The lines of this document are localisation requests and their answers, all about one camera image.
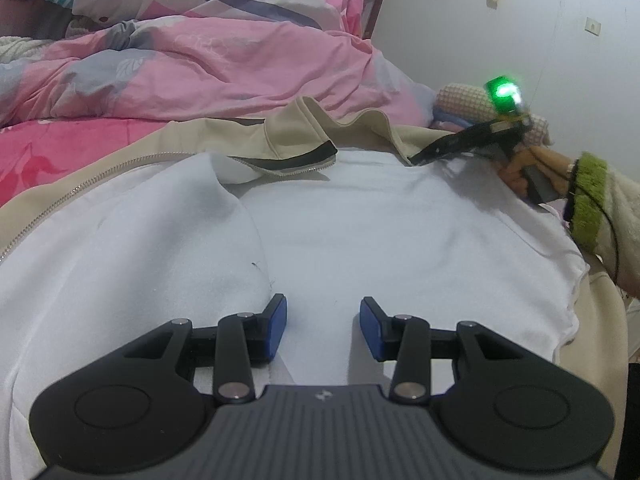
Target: metal zipper teeth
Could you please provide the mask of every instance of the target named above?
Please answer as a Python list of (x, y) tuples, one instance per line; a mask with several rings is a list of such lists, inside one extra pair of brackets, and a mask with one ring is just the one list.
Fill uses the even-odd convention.
[[(26, 225), (26, 227), (22, 231), (20, 231), (13, 240), (9, 242), (7, 247), (4, 248), (4, 251), (2, 251), (2, 253), (0, 254), (0, 264), (2, 264), (5, 261), (7, 256), (11, 254), (11, 252), (18, 246), (18, 244), (27, 235), (29, 235), (38, 225), (40, 225), (49, 215), (51, 215), (56, 209), (58, 209), (60, 206), (62, 206), (69, 200), (75, 198), (78, 194), (82, 193), (83, 191), (88, 190), (89, 188), (95, 186), (96, 184), (98, 184), (99, 182), (107, 178), (112, 178), (114, 176), (117, 176), (119, 173), (123, 173), (125, 171), (135, 170), (136, 168), (141, 168), (142, 166), (148, 166), (149, 164), (157, 164), (160, 162), (178, 162), (192, 155), (195, 155), (195, 153), (164, 152), (164, 153), (153, 153), (151, 155), (138, 156), (136, 158), (129, 159), (125, 162), (121, 162), (120, 164), (117, 164), (116, 166), (113, 166), (108, 170), (102, 171), (101, 173), (95, 176), (92, 176), (88, 180), (85, 180), (84, 182), (80, 183), (78, 186), (73, 188), (68, 193), (61, 196), (53, 204), (47, 207), (42, 213), (36, 216), (36, 218), (31, 220), (31, 222), (29, 222)], [(237, 158), (235, 160), (237, 160), (238, 162), (241, 162), (242, 164), (244, 164), (245, 166), (248, 166), (249, 168), (252, 168), (255, 171), (259, 171), (260, 173), (270, 174), (272, 176), (277, 176), (280, 178), (283, 178), (289, 175), (308, 173), (310, 171), (324, 170), (324, 168), (328, 168), (335, 164), (335, 157), (333, 156), (329, 160), (317, 166), (311, 166), (309, 168), (304, 168), (298, 171), (290, 171), (287, 173), (278, 173), (276, 171), (263, 170), (262, 168), (258, 168), (257, 166), (254, 166), (253, 164), (249, 164), (244, 160), (239, 160)]]

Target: rolled checkered fabric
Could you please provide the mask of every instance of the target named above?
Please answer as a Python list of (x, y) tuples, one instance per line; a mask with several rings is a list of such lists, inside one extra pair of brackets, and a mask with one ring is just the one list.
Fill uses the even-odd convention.
[[(473, 123), (482, 123), (496, 118), (495, 108), (483, 88), (452, 83), (441, 88), (436, 106), (447, 114), (457, 115)], [(553, 143), (549, 136), (549, 124), (545, 118), (531, 114), (533, 128), (525, 134), (526, 144)]]

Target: light switch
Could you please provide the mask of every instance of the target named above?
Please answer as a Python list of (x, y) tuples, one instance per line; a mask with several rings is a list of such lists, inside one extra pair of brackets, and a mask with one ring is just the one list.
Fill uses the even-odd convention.
[(587, 32), (590, 32), (591, 34), (599, 36), (601, 27), (602, 27), (602, 24), (600, 22), (597, 22), (593, 18), (587, 18), (587, 23), (586, 25), (584, 25), (584, 30), (586, 30)]

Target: green cuff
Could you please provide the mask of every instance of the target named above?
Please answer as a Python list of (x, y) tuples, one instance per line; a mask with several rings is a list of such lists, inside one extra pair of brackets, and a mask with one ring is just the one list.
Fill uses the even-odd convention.
[(571, 234), (576, 243), (593, 252), (596, 248), (602, 213), (585, 195), (587, 191), (604, 208), (604, 191), (607, 184), (607, 163), (591, 153), (584, 152), (578, 161), (575, 176), (574, 216), (571, 219)]

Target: person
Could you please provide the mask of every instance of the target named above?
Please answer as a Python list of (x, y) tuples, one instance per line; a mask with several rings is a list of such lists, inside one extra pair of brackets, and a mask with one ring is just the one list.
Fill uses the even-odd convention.
[(530, 165), (545, 173), (567, 199), (564, 220), (576, 244), (599, 256), (616, 284), (640, 298), (640, 184), (591, 153), (585, 152), (573, 161), (543, 146), (528, 146), (517, 152), (498, 168), (498, 176), (513, 192), (525, 197), (527, 181), (520, 170)]

